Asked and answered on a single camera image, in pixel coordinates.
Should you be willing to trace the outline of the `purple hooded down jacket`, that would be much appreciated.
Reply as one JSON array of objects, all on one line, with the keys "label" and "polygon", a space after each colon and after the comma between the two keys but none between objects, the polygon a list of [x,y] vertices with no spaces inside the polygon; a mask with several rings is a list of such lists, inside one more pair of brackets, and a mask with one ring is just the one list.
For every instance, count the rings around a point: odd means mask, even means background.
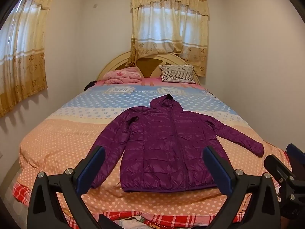
[{"label": "purple hooded down jacket", "polygon": [[214,187],[203,161],[211,146],[224,160],[219,142],[227,139],[257,157],[261,143],[217,119],[185,111],[171,95],[153,99],[148,107],[136,106],[114,118],[94,142],[105,150],[105,161],[91,184],[98,188],[120,164],[125,192],[181,192]]}]

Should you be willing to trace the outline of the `polka dot bed quilt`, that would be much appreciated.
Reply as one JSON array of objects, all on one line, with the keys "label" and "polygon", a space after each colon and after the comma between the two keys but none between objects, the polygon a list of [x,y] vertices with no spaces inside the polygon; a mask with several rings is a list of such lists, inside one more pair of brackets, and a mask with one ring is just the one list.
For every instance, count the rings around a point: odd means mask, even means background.
[{"label": "polka dot bed quilt", "polygon": [[[96,85],[82,92],[42,123],[21,142],[21,175],[14,191],[17,200],[28,204],[37,174],[60,174],[85,158],[102,130],[121,112],[133,106],[149,106],[154,98],[170,94],[187,111],[206,114],[252,139],[262,138],[230,107],[195,84],[166,84],[146,79],[140,84]],[[114,212],[157,216],[210,216],[225,201],[216,188],[179,193],[125,193],[120,186],[119,167],[101,187],[91,189],[83,201],[94,216]]]}]

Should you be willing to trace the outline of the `red plaid bed sheet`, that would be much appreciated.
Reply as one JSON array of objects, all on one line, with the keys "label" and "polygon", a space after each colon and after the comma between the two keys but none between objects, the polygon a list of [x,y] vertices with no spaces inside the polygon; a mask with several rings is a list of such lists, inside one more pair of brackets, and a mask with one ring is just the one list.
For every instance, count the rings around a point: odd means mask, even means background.
[{"label": "red plaid bed sheet", "polygon": [[[16,182],[13,187],[12,195],[17,201],[21,202],[25,206],[29,205],[31,190],[26,186],[23,186]],[[152,227],[164,227],[164,228],[191,228],[193,226],[208,226],[212,220],[216,217],[214,214],[204,216],[184,216],[184,215],[157,215],[157,214],[145,214],[136,211],[113,211],[105,212],[104,216],[108,217],[112,221],[139,218],[144,224]]]}]

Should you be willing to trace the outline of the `grey patterned pillow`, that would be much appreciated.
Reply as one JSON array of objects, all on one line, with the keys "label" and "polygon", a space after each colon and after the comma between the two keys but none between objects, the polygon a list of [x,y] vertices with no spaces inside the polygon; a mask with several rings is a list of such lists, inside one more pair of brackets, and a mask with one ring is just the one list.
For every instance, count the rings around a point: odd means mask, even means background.
[{"label": "grey patterned pillow", "polygon": [[159,65],[161,80],[171,83],[195,84],[192,65]]}]

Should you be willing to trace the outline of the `beige left window curtain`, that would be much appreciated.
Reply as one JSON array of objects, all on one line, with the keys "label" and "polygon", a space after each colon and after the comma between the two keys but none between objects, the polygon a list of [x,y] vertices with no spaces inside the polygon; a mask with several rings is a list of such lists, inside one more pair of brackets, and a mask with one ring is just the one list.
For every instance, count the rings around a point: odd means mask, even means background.
[{"label": "beige left window curtain", "polygon": [[47,89],[44,35],[52,0],[19,0],[1,29],[1,116]]}]

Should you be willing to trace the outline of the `beige window curtain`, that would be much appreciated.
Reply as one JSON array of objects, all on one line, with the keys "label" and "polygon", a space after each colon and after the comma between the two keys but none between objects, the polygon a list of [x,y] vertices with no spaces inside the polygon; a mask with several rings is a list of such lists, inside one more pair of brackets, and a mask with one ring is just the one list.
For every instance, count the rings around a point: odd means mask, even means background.
[{"label": "beige window curtain", "polygon": [[19,0],[1,29],[1,116],[47,89],[44,35],[52,0]]},{"label": "beige window curtain", "polygon": [[207,0],[131,0],[132,37],[127,66],[147,56],[172,53],[206,76]]}]

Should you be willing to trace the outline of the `cream wooden headboard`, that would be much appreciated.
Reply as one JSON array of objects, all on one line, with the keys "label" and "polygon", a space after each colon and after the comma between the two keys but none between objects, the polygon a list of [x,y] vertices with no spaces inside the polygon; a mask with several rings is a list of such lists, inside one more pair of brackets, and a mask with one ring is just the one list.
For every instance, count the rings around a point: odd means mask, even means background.
[{"label": "cream wooden headboard", "polygon": [[[119,70],[126,68],[127,60],[130,57],[130,52],[123,53],[118,57],[114,58],[110,61],[100,72],[97,77],[97,81],[102,80],[104,75],[112,70]],[[160,55],[152,55],[147,56],[145,58],[141,58],[137,61],[136,67],[141,73],[142,77],[160,77],[161,69],[159,65],[173,65],[173,66],[182,66],[187,63],[172,53],[160,54]]]}]

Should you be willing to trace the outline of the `folded pink blanket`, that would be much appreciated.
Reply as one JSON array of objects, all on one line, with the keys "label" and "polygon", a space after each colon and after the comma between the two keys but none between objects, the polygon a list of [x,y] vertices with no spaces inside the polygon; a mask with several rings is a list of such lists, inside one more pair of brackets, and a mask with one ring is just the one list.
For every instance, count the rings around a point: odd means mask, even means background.
[{"label": "folded pink blanket", "polygon": [[137,67],[128,67],[109,71],[103,76],[102,81],[104,84],[139,83],[142,81],[142,76]]}]

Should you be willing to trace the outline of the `beige centre window curtain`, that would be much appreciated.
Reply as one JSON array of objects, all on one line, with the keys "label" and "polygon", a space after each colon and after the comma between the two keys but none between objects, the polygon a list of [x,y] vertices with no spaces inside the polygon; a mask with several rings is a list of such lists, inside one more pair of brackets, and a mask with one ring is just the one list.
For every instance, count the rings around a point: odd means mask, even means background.
[{"label": "beige centre window curtain", "polygon": [[127,66],[147,56],[172,53],[206,76],[207,0],[131,0],[132,37]]}]

